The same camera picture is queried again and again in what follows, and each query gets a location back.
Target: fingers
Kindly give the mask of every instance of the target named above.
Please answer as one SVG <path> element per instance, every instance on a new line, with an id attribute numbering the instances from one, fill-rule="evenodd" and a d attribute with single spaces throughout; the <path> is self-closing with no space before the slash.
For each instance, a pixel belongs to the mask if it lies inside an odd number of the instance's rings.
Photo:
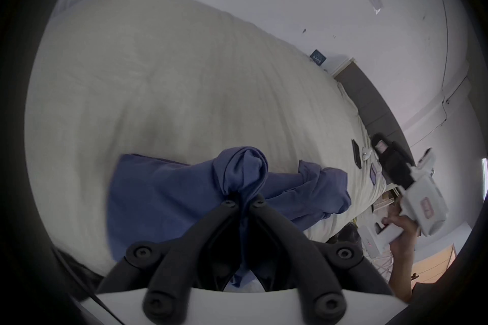
<path id="1" fill-rule="evenodd" d="M 408 233 L 417 234 L 418 225 L 406 215 L 392 215 L 388 218 L 383 218 L 381 222 L 383 224 L 395 224 Z"/>

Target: white duvet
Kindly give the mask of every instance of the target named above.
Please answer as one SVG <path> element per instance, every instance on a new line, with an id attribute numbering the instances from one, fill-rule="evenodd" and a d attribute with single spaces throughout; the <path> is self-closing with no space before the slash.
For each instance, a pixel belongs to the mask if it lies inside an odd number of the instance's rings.
<path id="1" fill-rule="evenodd" d="M 348 174 L 352 205 L 306 231 L 326 241 L 385 190 L 359 170 L 368 135 L 341 86 L 295 47 L 192 0 L 85 0 L 51 20 L 34 63 L 25 145 L 53 242 L 114 265 L 105 203 L 120 154 L 199 163 L 250 145 L 269 170 L 300 159 Z"/>

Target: black phone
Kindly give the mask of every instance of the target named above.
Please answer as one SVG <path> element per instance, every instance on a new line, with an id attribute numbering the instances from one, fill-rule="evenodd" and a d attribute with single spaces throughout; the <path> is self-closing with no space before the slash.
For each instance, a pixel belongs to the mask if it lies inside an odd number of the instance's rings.
<path id="1" fill-rule="evenodd" d="M 359 146 L 356 141 L 352 140 L 352 152 L 354 153 L 354 162 L 356 166 L 361 169 L 363 166 L 361 165 L 361 155 L 359 154 Z"/>

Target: person's hand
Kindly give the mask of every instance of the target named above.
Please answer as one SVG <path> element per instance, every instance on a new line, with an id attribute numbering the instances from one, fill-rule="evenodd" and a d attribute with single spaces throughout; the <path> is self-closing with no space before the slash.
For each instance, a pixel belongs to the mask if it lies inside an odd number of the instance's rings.
<path id="1" fill-rule="evenodd" d="M 418 236 L 418 225 L 406 215 L 398 215 L 398 209 L 391 207 L 383 224 L 395 224 L 403 229 L 403 233 L 390 243 L 394 261 L 413 261 L 415 243 Z"/>

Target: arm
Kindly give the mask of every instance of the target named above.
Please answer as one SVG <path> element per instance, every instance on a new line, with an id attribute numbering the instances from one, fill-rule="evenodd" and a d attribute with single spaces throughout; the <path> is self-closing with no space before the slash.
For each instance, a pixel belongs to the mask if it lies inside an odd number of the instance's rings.
<path id="1" fill-rule="evenodd" d="M 384 218 L 383 223 L 392 223 L 403 229 L 403 233 L 390 243 L 390 250 L 393 254 L 393 271 L 389 285 L 397 298 L 408 302 L 412 298 L 410 278 L 418 226 L 407 216 L 398 215 Z"/>

